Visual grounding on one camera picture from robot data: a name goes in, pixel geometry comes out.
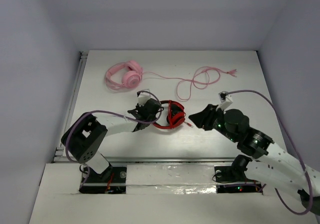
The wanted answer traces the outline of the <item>red black headphones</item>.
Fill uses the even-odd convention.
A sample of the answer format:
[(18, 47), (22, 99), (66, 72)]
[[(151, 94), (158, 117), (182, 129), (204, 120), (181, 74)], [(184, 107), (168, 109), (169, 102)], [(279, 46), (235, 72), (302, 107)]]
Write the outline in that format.
[(168, 114), (166, 121), (168, 123), (167, 126), (160, 125), (158, 123), (153, 123), (153, 125), (161, 130), (171, 130), (179, 127), (181, 124), (185, 122), (185, 108), (182, 104), (173, 100), (162, 100), (161, 104), (168, 104)]

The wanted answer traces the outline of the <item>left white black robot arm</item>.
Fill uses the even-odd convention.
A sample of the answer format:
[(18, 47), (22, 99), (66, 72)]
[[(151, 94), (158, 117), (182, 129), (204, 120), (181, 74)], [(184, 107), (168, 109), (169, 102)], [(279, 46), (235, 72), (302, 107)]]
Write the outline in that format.
[(83, 113), (64, 133), (61, 143), (79, 164), (88, 168), (88, 176), (107, 182), (113, 167), (99, 152), (103, 140), (111, 135), (134, 133), (147, 128), (157, 120), (161, 103), (149, 98), (144, 104), (137, 104), (123, 116), (111, 111), (97, 110)]

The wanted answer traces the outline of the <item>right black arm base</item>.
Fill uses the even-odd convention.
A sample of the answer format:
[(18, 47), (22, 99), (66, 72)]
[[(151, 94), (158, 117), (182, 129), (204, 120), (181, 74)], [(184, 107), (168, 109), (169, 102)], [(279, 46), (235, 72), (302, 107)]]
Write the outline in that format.
[(260, 182), (245, 175), (247, 165), (253, 160), (245, 155), (238, 155), (231, 165), (216, 166), (212, 180), (216, 183), (218, 194), (263, 193)]

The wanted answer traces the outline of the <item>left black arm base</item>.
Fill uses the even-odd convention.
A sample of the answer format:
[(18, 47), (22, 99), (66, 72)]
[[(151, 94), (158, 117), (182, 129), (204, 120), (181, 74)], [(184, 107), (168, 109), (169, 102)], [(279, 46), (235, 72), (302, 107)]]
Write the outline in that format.
[(81, 194), (125, 194), (127, 167), (110, 165), (103, 173), (98, 174), (92, 168), (81, 165)]

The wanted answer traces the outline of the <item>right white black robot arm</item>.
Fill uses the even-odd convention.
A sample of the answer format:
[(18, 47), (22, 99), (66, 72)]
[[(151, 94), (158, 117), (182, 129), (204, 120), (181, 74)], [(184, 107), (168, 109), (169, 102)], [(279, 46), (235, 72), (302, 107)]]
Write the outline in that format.
[(188, 117), (197, 128), (216, 130), (236, 143), (241, 152), (232, 163), (231, 176), (260, 181), (301, 201), (306, 212), (320, 214), (320, 173), (281, 148), (271, 137), (250, 127), (238, 109), (223, 110), (208, 104)]

